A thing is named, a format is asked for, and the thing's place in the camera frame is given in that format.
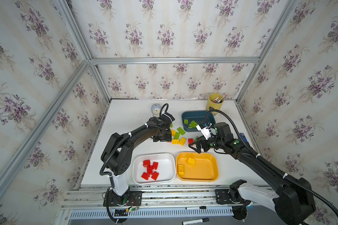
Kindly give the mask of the yellow curved lego brick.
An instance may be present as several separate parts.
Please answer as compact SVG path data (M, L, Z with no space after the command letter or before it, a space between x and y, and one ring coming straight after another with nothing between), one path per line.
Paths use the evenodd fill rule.
M185 173L185 168L184 168L184 165L178 165L178 175L179 176L183 176L184 173Z

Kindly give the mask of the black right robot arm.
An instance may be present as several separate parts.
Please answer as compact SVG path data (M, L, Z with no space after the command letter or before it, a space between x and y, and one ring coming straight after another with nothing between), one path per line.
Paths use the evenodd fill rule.
M198 124L196 129L202 133L202 136L189 144L189 148L197 153L222 149L224 154L245 164L264 179L276 193L274 198L263 198L258 193L250 198L242 192L245 182L240 181L232 184L230 188L232 201L251 200L272 209L288 225L303 225L305 219L316 211L315 199L317 198L338 218L338 209L316 193L306 179L296 179L280 170L243 140L235 123L226 113L214 109L207 111L204 121Z

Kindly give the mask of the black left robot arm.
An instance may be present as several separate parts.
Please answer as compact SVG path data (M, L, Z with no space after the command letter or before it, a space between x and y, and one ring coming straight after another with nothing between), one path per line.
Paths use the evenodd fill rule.
M144 125L122 135L114 133L107 142L100 157L103 162L99 174L110 178L110 193L118 197L129 195L129 185L126 171L130 166L134 149L147 139L153 142L170 142L172 134L170 125L175 121L168 113L169 104L165 103L159 111L159 116L151 117Z

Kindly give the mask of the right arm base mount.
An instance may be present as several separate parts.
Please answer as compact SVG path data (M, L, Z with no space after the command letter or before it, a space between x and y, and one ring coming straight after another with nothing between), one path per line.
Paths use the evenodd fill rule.
M247 217L247 207L252 203L250 200L245 200L239 194L239 187L246 184L245 180L238 180L230 185L227 189L216 189L216 203L225 205L235 203L237 206L232 207L232 217L237 221L244 221Z

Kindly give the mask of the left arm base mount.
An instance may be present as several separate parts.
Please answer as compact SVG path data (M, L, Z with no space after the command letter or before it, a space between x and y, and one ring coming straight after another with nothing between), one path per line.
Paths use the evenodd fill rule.
M102 194L103 206L113 221L126 220L130 212L137 211L141 206L142 194L142 191L127 190L123 196L119 196L109 188Z

